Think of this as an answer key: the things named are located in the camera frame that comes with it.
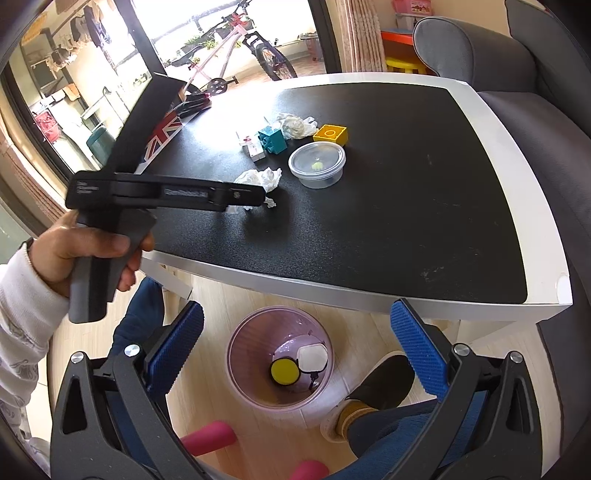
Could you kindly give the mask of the white patterned sleeve forearm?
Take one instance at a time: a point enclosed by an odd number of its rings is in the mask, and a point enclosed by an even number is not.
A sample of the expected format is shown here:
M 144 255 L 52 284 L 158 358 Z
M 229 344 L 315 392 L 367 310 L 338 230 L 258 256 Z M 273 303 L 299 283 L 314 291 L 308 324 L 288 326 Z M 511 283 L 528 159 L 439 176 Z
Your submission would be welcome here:
M 33 269 L 25 246 L 1 266 L 1 414 L 21 438 L 23 408 L 38 382 L 38 363 L 65 317 L 68 300 Z

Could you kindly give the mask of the person left hand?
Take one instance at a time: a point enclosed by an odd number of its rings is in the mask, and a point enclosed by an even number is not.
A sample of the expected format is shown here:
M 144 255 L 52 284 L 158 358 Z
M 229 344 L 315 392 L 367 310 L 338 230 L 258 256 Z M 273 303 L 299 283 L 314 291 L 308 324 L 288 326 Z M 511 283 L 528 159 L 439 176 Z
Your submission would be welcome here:
M 71 274 L 77 258 L 119 258 L 130 248 L 123 235 L 76 225 L 77 212 L 64 214 L 29 247 L 33 269 L 54 292 L 68 298 Z

